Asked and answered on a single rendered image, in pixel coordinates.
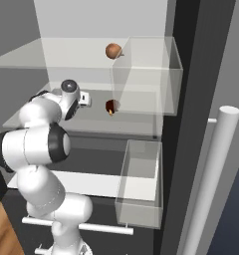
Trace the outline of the brown onion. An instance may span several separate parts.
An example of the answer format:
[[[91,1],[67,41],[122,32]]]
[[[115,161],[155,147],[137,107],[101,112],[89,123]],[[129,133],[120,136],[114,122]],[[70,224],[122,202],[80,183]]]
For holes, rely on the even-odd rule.
[[[116,59],[122,56],[122,48],[119,44],[110,43],[106,46],[106,55],[110,59]]]

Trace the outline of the dark red round food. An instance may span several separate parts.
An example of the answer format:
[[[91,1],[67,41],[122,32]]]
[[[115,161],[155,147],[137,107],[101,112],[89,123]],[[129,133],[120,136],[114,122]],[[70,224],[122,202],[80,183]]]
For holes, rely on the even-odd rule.
[[[110,116],[117,112],[120,108],[120,102],[117,100],[109,100],[106,102],[106,110]]]

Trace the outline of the grey glass fridge shelf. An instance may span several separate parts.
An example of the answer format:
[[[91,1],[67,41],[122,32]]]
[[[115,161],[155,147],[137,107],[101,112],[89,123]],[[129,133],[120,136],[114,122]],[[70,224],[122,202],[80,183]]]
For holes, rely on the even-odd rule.
[[[87,93],[92,105],[87,106]],[[162,133],[162,115],[122,113],[112,116],[106,102],[114,100],[112,91],[85,90],[79,87],[65,91],[41,91],[25,103],[4,125],[4,128],[29,127],[58,121],[65,130],[114,135],[159,136]]]

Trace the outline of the clear glass fridge shelf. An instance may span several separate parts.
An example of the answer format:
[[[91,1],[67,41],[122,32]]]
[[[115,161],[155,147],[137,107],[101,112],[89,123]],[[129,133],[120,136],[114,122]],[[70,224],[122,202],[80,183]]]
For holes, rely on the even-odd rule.
[[[116,43],[122,56],[111,60],[106,46]],[[0,56],[0,67],[110,68],[126,62],[128,67],[168,68],[169,50],[162,37],[41,38]]]

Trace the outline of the large clear door bin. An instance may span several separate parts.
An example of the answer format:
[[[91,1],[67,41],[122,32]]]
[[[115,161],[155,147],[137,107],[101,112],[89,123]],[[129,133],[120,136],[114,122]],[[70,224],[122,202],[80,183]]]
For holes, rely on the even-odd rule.
[[[173,37],[129,37],[112,65],[113,98],[122,113],[174,116],[182,74]]]

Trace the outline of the grey fridge cabinet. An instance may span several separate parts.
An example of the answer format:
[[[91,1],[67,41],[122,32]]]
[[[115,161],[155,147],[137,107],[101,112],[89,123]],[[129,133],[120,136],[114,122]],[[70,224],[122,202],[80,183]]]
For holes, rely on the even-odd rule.
[[[0,56],[41,38],[173,37],[174,9],[175,0],[0,0]],[[60,89],[65,80],[75,81],[82,91],[113,91],[112,67],[0,67],[0,133],[19,128],[3,125],[33,96]],[[50,170],[120,176],[130,139],[162,139],[162,133],[66,132],[72,144],[70,154],[63,161],[48,164]],[[18,190],[8,187],[15,174],[0,166],[1,201],[9,189]],[[127,224],[118,227],[151,229]],[[51,247],[39,246],[34,254],[48,254]],[[19,251],[0,255],[25,254],[21,246]]]

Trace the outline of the white fridge shelf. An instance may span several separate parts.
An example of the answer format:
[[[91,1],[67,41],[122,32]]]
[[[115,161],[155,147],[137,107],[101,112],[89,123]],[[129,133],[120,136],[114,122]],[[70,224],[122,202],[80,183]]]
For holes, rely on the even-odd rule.
[[[46,170],[16,173],[8,183],[34,204],[44,204],[54,198],[60,183],[67,192],[101,197],[123,197],[152,201],[155,198],[157,177],[145,178]]]

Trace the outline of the small clear door bin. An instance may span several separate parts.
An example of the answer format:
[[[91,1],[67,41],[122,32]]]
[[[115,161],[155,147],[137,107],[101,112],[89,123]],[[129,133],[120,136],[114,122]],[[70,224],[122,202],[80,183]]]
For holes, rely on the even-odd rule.
[[[126,143],[115,206],[118,224],[159,229],[163,212],[162,143]]]

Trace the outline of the dark grey fridge door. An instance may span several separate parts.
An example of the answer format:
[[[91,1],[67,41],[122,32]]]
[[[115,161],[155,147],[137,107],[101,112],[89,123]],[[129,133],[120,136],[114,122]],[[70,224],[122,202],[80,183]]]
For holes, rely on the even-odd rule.
[[[184,247],[219,108],[239,109],[239,0],[177,0],[173,37],[183,65],[178,114],[163,127],[164,214],[159,255]],[[213,251],[239,168],[239,122],[218,182],[196,255]]]

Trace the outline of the dark fridge drawer front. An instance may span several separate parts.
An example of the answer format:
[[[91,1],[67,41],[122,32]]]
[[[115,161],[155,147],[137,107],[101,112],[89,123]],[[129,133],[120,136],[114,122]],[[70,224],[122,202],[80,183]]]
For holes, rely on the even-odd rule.
[[[92,196],[94,211],[89,223],[118,226],[115,202],[112,198]],[[2,203],[25,255],[35,255],[39,246],[49,249],[53,244],[49,226],[23,224],[27,216],[26,201],[16,189],[9,189]],[[134,228],[132,235],[81,231],[95,255],[153,255],[153,231]]]

